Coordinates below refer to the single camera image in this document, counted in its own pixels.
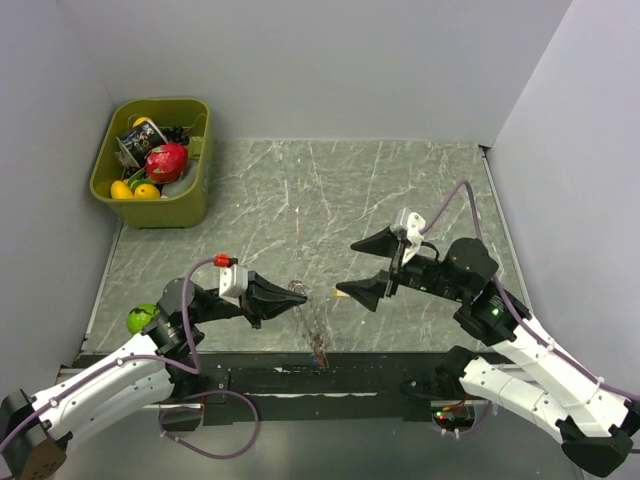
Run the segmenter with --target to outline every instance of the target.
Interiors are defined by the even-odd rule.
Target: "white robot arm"
[[[200,372],[192,348],[204,337],[196,324],[244,316],[260,328],[307,301],[236,259],[219,255],[211,263],[222,267],[219,288],[172,280],[157,302],[160,313],[121,348],[58,385],[33,396],[19,390],[2,401],[0,452],[15,480],[48,478],[95,433],[146,405],[194,393]],[[186,363],[189,353],[195,368]]]
[[[336,288],[371,311],[399,286],[459,303],[454,319],[460,326],[519,366],[536,384],[454,347],[439,369],[443,390],[457,387],[503,406],[549,433],[578,466],[607,476],[631,452],[630,437],[640,429],[640,402],[607,389],[502,288],[495,277],[498,264],[480,238],[454,241],[441,260],[425,239],[428,228],[422,216],[402,209],[389,227],[351,245],[353,250],[390,258],[389,269],[367,280],[338,283]],[[419,255],[425,246],[435,251],[435,257]]]

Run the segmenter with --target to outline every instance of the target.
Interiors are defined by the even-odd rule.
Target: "lemon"
[[[146,122],[147,120],[151,120],[149,117],[139,117],[135,122],[133,122],[133,126],[137,127],[142,122]]]
[[[116,180],[111,184],[111,198],[116,200],[133,198],[133,192],[122,180]]]
[[[140,185],[133,193],[133,198],[156,199],[160,198],[160,190],[153,185]]]

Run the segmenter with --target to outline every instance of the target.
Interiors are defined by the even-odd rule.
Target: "wire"
[[[251,445],[253,445],[253,443],[256,441],[256,438],[258,437],[258,431],[260,430],[260,418],[258,417],[258,410],[256,409],[255,405],[251,402],[251,400],[249,400],[247,397],[245,397],[244,395],[241,395],[239,393],[236,392],[232,392],[231,390],[212,390],[209,392],[203,392],[203,393],[197,393],[195,395],[190,395],[188,397],[185,397],[185,400],[189,400],[192,398],[198,398],[198,397],[207,397],[210,395],[231,395],[232,397],[236,397],[239,398],[240,400],[242,400],[243,402],[245,402],[247,405],[249,405],[249,407],[251,408],[251,412],[253,413],[253,431],[251,432],[251,437],[249,437],[249,440],[247,441],[247,443],[244,444],[244,446],[240,449],[237,450],[233,453],[229,453],[229,454],[216,454],[216,453],[210,453],[210,452],[206,452],[204,450],[201,450],[200,448],[196,447],[195,445],[192,445],[188,442],[185,442],[183,439],[176,437],[175,435],[169,433],[167,430],[164,429],[164,427],[162,426],[162,420],[164,420],[164,417],[170,413],[170,412],[179,412],[179,411],[199,411],[200,409],[198,408],[190,408],[190,407],[175,407],[175,408],[170,408],[167,409],[165,411],[163,411],[160,416],[158,417],[158,425],[160,426],[160,431],[161,436],[167,437],[170,440],[173,440],[176,443],[179,443],[180,445],[182,445],[183,447],[187,447],[189,450],[199,453],[200,455],[204,455],[205,457],[208,458],[213,458],[216,460],[228,460],[230,458],[235,458],[238,457],[240,455],[242,455],[244,452],[246,452],[247,450],[249,450],[249,448],[251,448]]]
[[[191,277],[193,276],[193,274],[195,273],[195,271],[198,268],[200,268],[203,265],[206,265],[208,263],[213,263],[213,258],[209,258],[207,260],[202,260],[202,261],[196,263],[189,270],[187,275],[185,276],[184,283],[183,283],[183,286],[182,286],[182,321],[184,323],[184,331],[185,331],[185,334],[187,336],[187,344],[189,345],[189,349],[190,349],[191,355],[193,357],[193,363],[195,365],[195,368],[193,368],[193,367],[191,367],[189,365],[185,365],[184,363],[178,362],[176,360],[172,360],[170,358],[165,358],[165,357],[159,357],[157,355],[130,355],[130,356],[126,356],[126,357],[122,357],[122,358],[116,359],[113,362],[105,364],[102,367],[96,369],[94,372],[92,372],[89,375],[87,375],[86,377],[84,377],[78,383],[76,383],[74,385],[71,385],[69,388],[65,389],[60,394],[58,394],[58,395],[54,396],[53,398],[51,398],[48,403],[46,403],[45,405],[40,407],[38,410],[35,410],[33,413],[28,415],[27,418],[25,418],[22,422],[20,422],[2,440],[2,442],[0,442],[0,455],[5,451],[7,446],[16,438],[16,436],[20,432],[22,432],[25,428],[27,428],[32,422],[35,422],[38,419],[38,417],[40,417],[42,414],[44,414],[45,412],[47,412],[51,408],[53,408],[54,404],[60,403],[66,397],[71,395],[73,392],[75,392],[75,391],[79,390],[80,388],[84,387],[89,382],[91,382],[91,381],[95,380],[96,378],[98,378],[100,375],[108,372],[112,368],[119,367],[119,366],[123,365],[124,363],[133,362],[135,360],[152,360],[152,361],[156,361],[156,362],[162,362],[162,363],[164,363],[166,365],[171,365],[173,367],[176,367],[176,368],[178,368],[178,369],[180,369],[180,370],[182,370],[184,372],[187,372],[187,373],[190,373],[190,374],[193,374],[193,375],[198,375],[200,373],[200,370],[201,370],[200,356],[199,356],[199,354],[198,354],[198,352],[196,350],[195,341],[193,340],[193,336],[192,336],[191,325],[190,325],[190,322],[189,322],[189,312],[188,312],[187,303],[186,303],[186,297],[187,297],[187,290],[188,290],[189,281],[191,280]],[[213,392],[206,392],[206,393],[207,394],[212,394],[212,395],[215,394]],[[255,442],[255,439],[256,439],[256,436],[257,436],[257,432],[259,430],[260,419],[258,418],[257,410],[255,410],[255,406],[253,405],[253,403],[251,403],[251,400],[249,400],[248,398],[246,398],[243,395],[241,395],[239,393],[236,393],[236,392],[228,392],[228,394],[233,394],[233,396],[241,398],[243,401],[245,401],[246,403],[251,405],[252,410],[254,411],[254,419],[256,421],[256,426],[254,427],[254,435],[251,436],[251,438],[249,439],[249,442],[247,442],[247,444],[243,448],[238,450],[237,452],[234,452],[234,453],[229,454],[229,455],[223,455],[224,458],[234,458],[234,457],[236,457],[238,455],[241,455],[242,453],[246,452],[247,449],[249,447],[251,447],[253,442]],[[187,442],[181,441],[179,443],[184,445]],[[197,451],[198,453],[202,453],[205,456],[213,455],[213,454],[206,455],[206,452],[202,452],[200,449],[196,449],[196,447],[193,447],[193,449],[195,449],[194,451]],[[7,477],[7,478],[2,479],[2,480],[10,480],[11,478],[12,477]]]
[[[442,407],[443,412],[448,412],[449,410],[456,410],[461,412],[464,408],[464,404],[469,400],[469,394],[465,393],[464,398],[460,400],[458,403],[454,403],[453,405],[447,405],[446,407]]]
[[[450,437],[456,437],[456,436],[464,437],[466,435],[471,435],[471,434],[477,432],[478,430],[480,430],[480,428],[482,428],[482,426],[489,419],[489,414],[491,413],[492,409],[493,409],[493,402],[492,401],[488,401],[487,402],[487,408],[485,408],[484,413],[482,414],[482,417],[480,417],[480,420],[475,421],[473,423],[473,425],[468,430],[463,430],[461,432],[458,432],[457,435],[456,435],[455,432],[450,432],[448,430],[445,430],[445,435],[448,435]]]
[[[478,215],[478,209],[476,207],[476,202],[473,195],[473,188],[471,187],[471,184],[467,180],[462,180],[455,186],[455,188],[449,194],[447,199],[444,201],[444,203],[442,204],[438,212],[435,214],[433,219],[422,230],[420,230],[420,233],[422,235],[427,233],[433,227],[433,225],[438,221],[438,219],[442,216],[446,208],[449,206],[449,203],[451,203],[451,200],[453,199],[454,195],[458,192],[458,190],[460,190],[460,188],[463,185],[466,188],[467,194],[469,196],[469,203],[471,206],[471,215],[473,219],[473,225],[475,228],[476,236],[480,240],[482,240],[482,231],[480,230],[480,217]],[[502,301],[507,307],[507,310],[509,310],[509,313],[513,315],[513,317],[516,319],[516,322],[518,322],[518,325],[520,325],[524,329],[524,331],[526,331],[529,335],[531,335],[540,345],[547,348],[549,346],[549,342],[547,342],[544,338],[542,338],[535,331],[533,331],[533,329],[531,329],[531,327],[529,327],[529,325],[525,322],[525,320],[520,316],[515,306],[509,299],[509,296],[507,295],[507,292],[505,291],[504,287],[498,280],[497,276],[493,277],[493,282],[496,285],[496,288],[498,289],[500,298],[502,298]],[[553,351],[556,355],[558,355],[561,359],[563,359],[569,365],[571,365],[580,373],[582,373],[589,380],[591,380],[596,384],[600,383],[600,386],[602,387],[603,390],[606,390],[611,393],[615,393],[616,395],[620,395],[622,397],[627,397],[630,400],[640,401],[640,395],[636,395],[636,394],[627,392],[625,390],[608,385],[607,383],[604,383],[603,381],[599,380],[598,377],[592,374],[589,370],[587,370],[584,366],[582,366],[580,363],[578,363],[576,360],[574,360],[570,356],[566,355],[564,352],[557,349],[554,349]]]

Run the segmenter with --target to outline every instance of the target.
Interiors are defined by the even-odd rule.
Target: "red fruit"
[[[189,152],[178,143],[168,143],[151,150],[145,169],[156,183],[175,182],[187,165]]]

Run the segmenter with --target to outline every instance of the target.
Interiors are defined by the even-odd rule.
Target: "olive green bin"
[[[189,128],[189,158],[199,163],[196,181],[172,198],[111,198],[111,184],[121,180],[124,168],[116,159],[116,137],[131,129],[139,117],[149,117],[159,127]],[[209,107],[195,98],[147,98],[122,105],[114,113],[89,188],[94,197],[109,205],[127,224],[137,228],[193,227],[204,218],[213,162],[213,138]]]

